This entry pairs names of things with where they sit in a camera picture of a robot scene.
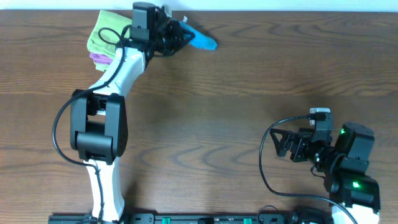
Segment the blue microfiber cloth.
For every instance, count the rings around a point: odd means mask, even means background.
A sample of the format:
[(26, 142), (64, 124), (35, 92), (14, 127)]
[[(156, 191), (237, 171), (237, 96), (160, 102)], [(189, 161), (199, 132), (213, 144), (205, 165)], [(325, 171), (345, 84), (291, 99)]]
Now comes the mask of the blue microfiber cloth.
[(184, 29), (186, 29), (194, 34), (194, 38), (188, 42), (192, 47), (194, 47), (196, 49), (200, 49), (200, 50), (216, 50), (217, 49), (218, 44), (216, 43), (216, 41), (214, 39), (197, 31), (192, 26), (188, 25), (187, 22), (188, 22), (187, 16), (184, 16), (183, 19), (181, 21), (179, 21), (181, 27), (183, 27)]

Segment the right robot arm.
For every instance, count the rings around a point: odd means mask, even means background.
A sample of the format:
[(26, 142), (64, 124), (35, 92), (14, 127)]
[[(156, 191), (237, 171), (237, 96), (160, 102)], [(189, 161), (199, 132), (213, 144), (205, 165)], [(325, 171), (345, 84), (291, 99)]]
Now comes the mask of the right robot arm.
[(333, 142), (330, 121), (314, 121), (297, 132), (272, 128), (279, 156), (290, 151), (293, 162), (309, 161), (324, 174), (323, 185), (334, 202), (335, 223), (378, 223), (381, 209), (379, 185), (366, 175), (374, 133), (358, 123), (344, 123)]

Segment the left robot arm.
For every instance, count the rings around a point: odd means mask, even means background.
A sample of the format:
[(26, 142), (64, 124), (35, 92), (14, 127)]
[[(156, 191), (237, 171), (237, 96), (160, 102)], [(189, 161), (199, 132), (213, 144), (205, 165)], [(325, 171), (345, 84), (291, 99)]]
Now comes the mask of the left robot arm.
[(132, 15), (131, 24), (117, 35), (107, 71), (88, 90), (73, 93), (70, 144), (90, 178), (90, 223), (120, 223), (124, 215), (119, 160), (127, 146), (126, 97), (133, 83), (153, 57), (172, 56), (195, 36), (164, 7), (150, 4), (133, 9)]

